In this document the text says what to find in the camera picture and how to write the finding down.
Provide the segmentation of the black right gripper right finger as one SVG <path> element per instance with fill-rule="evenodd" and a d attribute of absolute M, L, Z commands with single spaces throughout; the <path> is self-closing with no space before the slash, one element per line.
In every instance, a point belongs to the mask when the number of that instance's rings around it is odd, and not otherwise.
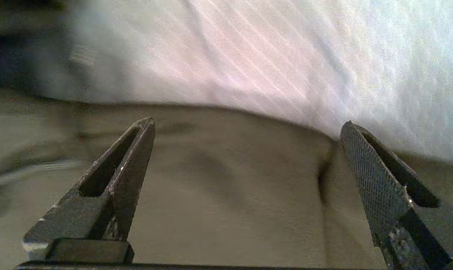
<path fill-rule="evenodd" d="M 340 133 L 369 223 L 388 270 L 453 270 L 453 207 L 365 128 Z"/>

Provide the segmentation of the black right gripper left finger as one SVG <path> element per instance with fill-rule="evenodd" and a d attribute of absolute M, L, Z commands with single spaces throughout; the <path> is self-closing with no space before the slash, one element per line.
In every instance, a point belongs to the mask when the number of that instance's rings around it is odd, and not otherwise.
<path fill-rule="evenodd" d="M 153 118 L 133 123 L 24 235 L 30 260 L 59 239 L 127 240 L 156 135 Z"/>

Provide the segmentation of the black zip hoodie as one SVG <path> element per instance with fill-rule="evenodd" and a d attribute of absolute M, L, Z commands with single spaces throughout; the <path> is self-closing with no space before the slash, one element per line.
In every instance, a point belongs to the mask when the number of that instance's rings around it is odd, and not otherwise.
<path fill-rule="evenodd" d="M 330 136 L 224 106 L 41 94 L 45 62 L 79 70 L 67 59 L 72 1 L 0 0 L 0 270 L 27 260 L 29 228 L 149 116 L 156 140 L 129 234 L 137 261 L 385 268 L 343 153 L 344 123 Z M 453 206 L 452 162 L 386 146 Z"/>

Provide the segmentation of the blue bed sheet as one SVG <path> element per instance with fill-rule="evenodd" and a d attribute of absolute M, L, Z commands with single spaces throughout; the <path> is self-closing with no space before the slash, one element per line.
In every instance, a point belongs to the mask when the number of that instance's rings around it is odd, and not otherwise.
<path fill-rule="evenodd" d="M 65 2 L 69 75 L 47 97 L 211 105 L 453 163 L 453 0 Z"/>

